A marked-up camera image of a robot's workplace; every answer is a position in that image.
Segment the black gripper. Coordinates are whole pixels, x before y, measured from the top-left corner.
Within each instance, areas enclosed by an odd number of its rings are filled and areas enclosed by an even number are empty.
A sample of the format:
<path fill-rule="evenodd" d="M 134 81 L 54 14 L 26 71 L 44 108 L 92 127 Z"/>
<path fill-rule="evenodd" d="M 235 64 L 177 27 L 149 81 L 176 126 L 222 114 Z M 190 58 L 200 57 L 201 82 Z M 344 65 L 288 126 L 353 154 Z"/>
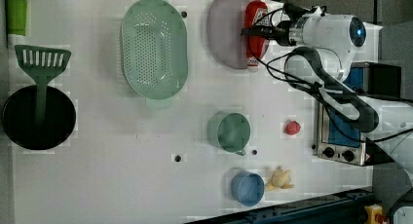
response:
<path fill-rule="evenodd" d="M 242 36 L 258 36 L 267 40 L 276 40 L 281 46 L 303 45 L 303 29 L 306 20 L 307 9 L 285 3 L 282 12 L 289 20 L 282 20 L 277 28 L 273 26 L 255 25 L 243 28 Z"/>

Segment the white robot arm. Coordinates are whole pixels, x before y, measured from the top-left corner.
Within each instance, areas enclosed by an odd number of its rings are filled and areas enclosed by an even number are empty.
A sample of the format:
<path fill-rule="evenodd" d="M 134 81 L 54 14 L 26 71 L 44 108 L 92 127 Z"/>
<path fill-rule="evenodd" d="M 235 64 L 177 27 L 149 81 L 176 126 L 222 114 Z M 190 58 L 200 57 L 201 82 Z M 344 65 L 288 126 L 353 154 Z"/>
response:
<path fill-rule="evenodd" d="M 279 80 L 308 93 L 325 108 L 379 146 L 407 175 L 412 174 L 412 102 L 401 98 L 358 94 L 343 84 L 367 36 L 364 23 L 352 15 L 331 15 L 324 7 L 303 9 L 285 4 L 288 16 L 272 24 L 261 13 L 241 35 L 260 37 L 291 47 Z"/>

